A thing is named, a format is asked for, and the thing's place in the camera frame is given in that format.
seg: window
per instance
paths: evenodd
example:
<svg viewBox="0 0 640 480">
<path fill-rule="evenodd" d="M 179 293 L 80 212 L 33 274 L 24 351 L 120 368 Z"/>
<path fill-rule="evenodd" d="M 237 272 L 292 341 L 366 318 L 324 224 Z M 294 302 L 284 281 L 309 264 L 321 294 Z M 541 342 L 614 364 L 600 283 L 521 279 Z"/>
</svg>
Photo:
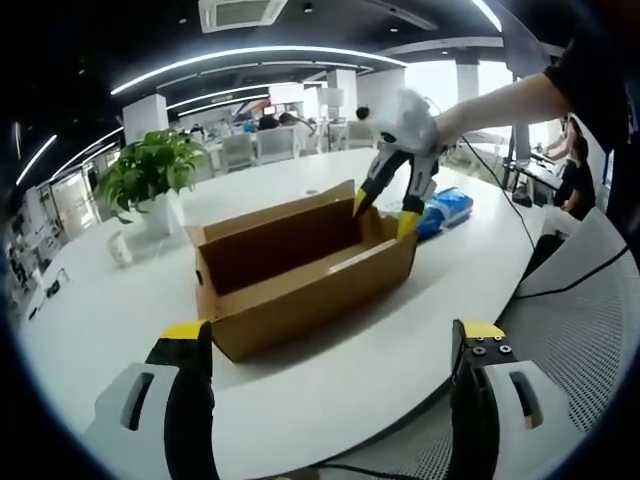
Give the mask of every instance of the window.
<svg viewBox="0 0 640 480">
<path fill-rule="evenodd" d="M 453 60 L 410 64 L 405 69 L 405 85 L 435 104 L 433 114 L 458 103 L 458 74 Z"/>
<path fill-rule="evenodd" d="M 493 92 L 511 83 L 513 83 L 513 74 L 504 62 L 480 62 L 478 67 L 480 95 Z M 487 128 L 485 131 L 502 137 L 506 142 L 511 138 L 511 127 Z"/>
</svg>

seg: robotic hand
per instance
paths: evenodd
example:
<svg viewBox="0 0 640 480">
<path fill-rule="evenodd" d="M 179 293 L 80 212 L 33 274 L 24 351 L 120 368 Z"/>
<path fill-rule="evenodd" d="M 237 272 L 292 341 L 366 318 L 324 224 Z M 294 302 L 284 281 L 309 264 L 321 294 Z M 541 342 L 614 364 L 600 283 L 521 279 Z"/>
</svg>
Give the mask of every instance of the robotic hand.
<svg viewBox="0 0 640 480">
<path fill-rule="evenodd" d="M 402 204 L 398 240 L 411 233 L 424 212 L 425 202 L 433 195 L 438 173 L 436 152 L 438 130 L 429 113 L 429 104 L 420 95 L 403 88 L 392 95 L 367 119 L 374 132 L 380 133 L 383 145 L 373 160 L 367 179 L 354 201 L 353 215 L 361 215 L 391 182 L 406 162 L 411 164 L 411 180 Z"/>
</svg>

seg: potted plant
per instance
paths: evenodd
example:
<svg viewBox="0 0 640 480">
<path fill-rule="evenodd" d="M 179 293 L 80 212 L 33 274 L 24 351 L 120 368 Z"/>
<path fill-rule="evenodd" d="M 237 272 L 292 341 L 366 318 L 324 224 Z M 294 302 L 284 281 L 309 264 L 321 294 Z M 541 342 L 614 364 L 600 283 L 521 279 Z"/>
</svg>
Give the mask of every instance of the potted plant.
<svg viewBox="0 0 640 480">
<path fill-rule="evenodd" d="M 149 132 L 127 145 L 118 161 L 100 180 L 98 192 L 118 219 L 122 213 L 142 214 L 147 231 L 156 237 L 169 233 L 167 194 L 193 189 L 195 170 L 206 157 L 202 145 L 173 129 Z"/>
</svg>

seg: blue package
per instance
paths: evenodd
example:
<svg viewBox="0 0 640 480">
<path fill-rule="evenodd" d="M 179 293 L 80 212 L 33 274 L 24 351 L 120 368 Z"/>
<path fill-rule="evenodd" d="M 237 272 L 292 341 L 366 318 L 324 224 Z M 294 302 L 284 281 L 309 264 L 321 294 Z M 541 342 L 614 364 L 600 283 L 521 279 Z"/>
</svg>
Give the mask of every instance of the blue package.
<svg viewBox="0 0 640 480">
<path fill-rule="evenodd" d="M 473 199 L 459 188 L 451 187 L 436 193 L 427 203 L 416 230 L 418 241 L 427 240 L 442 228 L 451 228 L 464 222 L 473 209 Z"/>
</svg>

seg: ceiling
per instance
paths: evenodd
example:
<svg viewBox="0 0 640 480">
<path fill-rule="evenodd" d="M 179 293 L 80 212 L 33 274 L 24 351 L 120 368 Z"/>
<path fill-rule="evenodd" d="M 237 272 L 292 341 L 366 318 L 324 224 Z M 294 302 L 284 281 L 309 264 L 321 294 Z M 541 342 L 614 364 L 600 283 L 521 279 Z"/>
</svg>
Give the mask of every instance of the ceiling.
<svg viewBox="0 0 640 480">
<path fill-rule="evenodd" d="M 568 0 L 500 1 L 540 40 L 566 45 L 572 29 Z M 310 13 L 304 12 L 307 3 L 313 5 Z M 7 9 L 5 18 L 12 26 L 11 32 L 3 32 L 9 73 L 4 76 L 0 113 L 0 178 L 14 183 L 27 160 L 52 134 L 58 135 L 23 188 L 46 180 L 77 152 L 117 128 L 122 107 L 146 95 L 158 91 L 172 104 L 251 84 L 299 81 L 318 72 L 319 66 L 262 64 L 207 71 L 274 61 L 393 67 L 354 56 L 270 52 L 198 62 L 150 78 L 120 95 L 110 94 L 116 86 L 178 60 L 265 45 L 375 53 L 425 40 L 497 34 L 471 0 L 289 0 L 271 26 L 208 34 L 201 31 L 197 0 L 71 0 L 37 7 L 11 2 Z M 189 78 L 161 86 L 184 77 Z M 17 158 L 13 137 L 15 122 L 20 125 L 22 160 Z"/>
</svg>

